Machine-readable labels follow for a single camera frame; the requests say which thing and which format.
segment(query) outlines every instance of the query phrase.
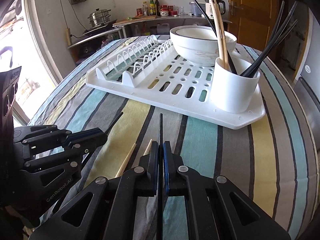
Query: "white cup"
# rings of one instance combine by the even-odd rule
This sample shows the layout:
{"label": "white cup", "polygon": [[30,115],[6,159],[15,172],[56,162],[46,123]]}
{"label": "white cup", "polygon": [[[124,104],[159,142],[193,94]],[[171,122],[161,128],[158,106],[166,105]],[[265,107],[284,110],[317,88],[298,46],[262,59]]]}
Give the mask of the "white cup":
{"label": "white cup", "polygon": [[[246,70],[251,63],[232,57],[238,74]],[[247,110],[254,91],[257,87],[260,72],[257,71],[253,78],[235,75],[221,66],[223,61],[216,59],[214,66],[210,98],[212,102],[223,111],[239,114]]]}

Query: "glass jar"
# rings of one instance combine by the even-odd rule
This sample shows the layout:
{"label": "glass jar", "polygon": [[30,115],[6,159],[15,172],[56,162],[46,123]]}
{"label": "glass jar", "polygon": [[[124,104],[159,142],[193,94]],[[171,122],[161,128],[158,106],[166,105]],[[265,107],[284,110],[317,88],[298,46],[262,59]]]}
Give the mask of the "glass jar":
{"label": "glass jar", "polygon": [[169,9],[168,9],[167,5],[160,6],[160,15],[161,16],[168,16],[169,15]]}

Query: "door handle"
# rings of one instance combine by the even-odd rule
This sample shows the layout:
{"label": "door handle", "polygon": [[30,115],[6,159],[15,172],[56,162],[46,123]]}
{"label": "door handle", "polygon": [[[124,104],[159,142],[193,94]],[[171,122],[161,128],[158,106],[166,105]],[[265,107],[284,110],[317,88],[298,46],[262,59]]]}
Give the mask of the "door handle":
{"label": "door handle", "polygon": [[236,9],[243,10],[243,8],[236,6],[237,3],[236,1],[231,1],[231,15],[235,16],[236,15]]}

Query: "bowl rim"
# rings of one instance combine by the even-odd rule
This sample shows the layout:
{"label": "bowl rim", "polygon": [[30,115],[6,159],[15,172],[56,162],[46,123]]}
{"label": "bowl rim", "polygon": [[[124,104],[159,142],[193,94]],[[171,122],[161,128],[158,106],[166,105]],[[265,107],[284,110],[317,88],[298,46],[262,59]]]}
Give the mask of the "bowl rim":
{"label": "bowl rim", "polygon": [[[189,28],[199,28],[199,29],[212,30],[212,28],[211,28],[211,27],[208,27],[208,26],[185,25],[185,26],[178,26],[178,27],[172,28],[172,29],[170,30],[170,34],[174,34],[174,35],[177,35],[177,36],[180,36],[180,37],[184,37],[184,38],[189,38],[189,39],[195,39],[195,40],[201,40],[201,41],[213,41],[213,42],[218,42],[218,40],[193,38],[193,37],[183,36],[183,35],[181,35],[181,34],[176,33],[178,30],[181,30],[181,29],[189,29]],[[228,36],[233,39],[233,41],[231,41],[231,42],[237,42],[236,36],[234,36],[234,35],[233,35],[232,33],[230,33],[230,32],[227,32],[227,31],[224,31],[224,32],[227,33]]]}

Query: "striped tablecloth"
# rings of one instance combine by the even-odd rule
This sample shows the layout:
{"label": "striped tablecloth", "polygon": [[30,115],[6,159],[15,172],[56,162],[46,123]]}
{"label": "striped tablecloth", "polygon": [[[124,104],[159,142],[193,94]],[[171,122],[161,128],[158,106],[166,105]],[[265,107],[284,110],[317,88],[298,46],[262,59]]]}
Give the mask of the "striped tablecloth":
{"label": "striped tablecloth", "polygon": [[[136,166],[150,139],[157,140],[159,114],[163,113],[164,140],[171,142],[172,152],[181,155],[185,165],[204,176],[229,178],[295,239],[317,206],[318,160],[303,109],[278,68],[268,59],[261,65],[259,85],[267,114],[239,130],[85,85],[87,70],[112,51],[143,38],[113,41],[88,58],[58,85],[30,121],[30,125],[56,124],[72,132],[106,130],[124,112],[65,202],[98,176],[113,178],[133,143],[137,146],[127,169]],[[253,62],[260,52],[237,44],[236,53]],[[185,213],[183,197],[164,199],[164,239],[188,239]],[[139,198],[134,239],[154,238],[155,214],[156,198]]]}

